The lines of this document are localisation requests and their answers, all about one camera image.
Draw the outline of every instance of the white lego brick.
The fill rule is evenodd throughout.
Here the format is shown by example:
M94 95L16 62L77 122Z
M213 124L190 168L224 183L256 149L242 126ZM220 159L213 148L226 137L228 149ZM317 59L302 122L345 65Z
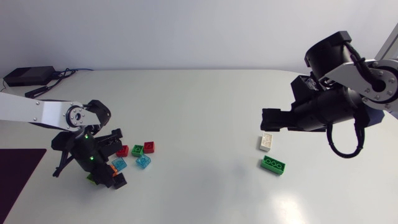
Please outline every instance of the white lego brick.
M272 146L272 135L268 133L263 133L261 138L260 149L263 151L270 151Z

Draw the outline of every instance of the tabletop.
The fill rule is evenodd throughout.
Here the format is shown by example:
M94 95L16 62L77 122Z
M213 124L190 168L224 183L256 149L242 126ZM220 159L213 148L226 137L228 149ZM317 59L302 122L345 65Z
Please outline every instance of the tabletop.
M125 158L127 185L86 180L75 161L52 177L59 132L0 121L0 148L46 148L5 223L398 223L398 121L386 114L366 128L358 157L342 159L325 133L281 130L258 149L263 108L290 110L297 73L277 70L130 70L78 72L40 99L100 100L112 113L97 136L121 128L130 148L155 142L141 169ZM34 87L13 88L22 94ZM333 139L353 151L353 121ZM260 166L267 155L282 175Z

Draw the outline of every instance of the red lego brick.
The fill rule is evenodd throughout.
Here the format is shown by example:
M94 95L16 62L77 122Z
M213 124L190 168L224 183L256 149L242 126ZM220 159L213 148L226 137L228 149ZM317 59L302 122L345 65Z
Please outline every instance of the red lego brick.
M155 143L154 142L145 142L144 143L144 153L154 153L155 152Z
M123 148L116 152L118 157L126 157L129 154L129 146L123 146Z

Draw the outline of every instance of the transparent blue lego brick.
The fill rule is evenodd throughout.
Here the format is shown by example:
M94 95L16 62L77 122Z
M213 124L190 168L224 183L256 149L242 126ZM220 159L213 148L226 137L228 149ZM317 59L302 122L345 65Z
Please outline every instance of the transparent blue lego brick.
M124 159L122 157L119 157L119 158L115 159L114 161L112 161L112 164L118 171L123 170L127 166L126 162L124 161Z
M140 158L138 158L136 160L136 162L139 166L141 166L143 169L145 169L145 167L147 167L148 164L150 163L150 158L145 155L142 155L142 156L140 156Z

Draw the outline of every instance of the black power adapter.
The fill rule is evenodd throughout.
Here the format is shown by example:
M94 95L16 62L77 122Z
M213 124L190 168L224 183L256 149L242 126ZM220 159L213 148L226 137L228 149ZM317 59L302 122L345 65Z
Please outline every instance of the black power adapter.
M47 85L55 72L53 66L16 68L4 77L9 86Z

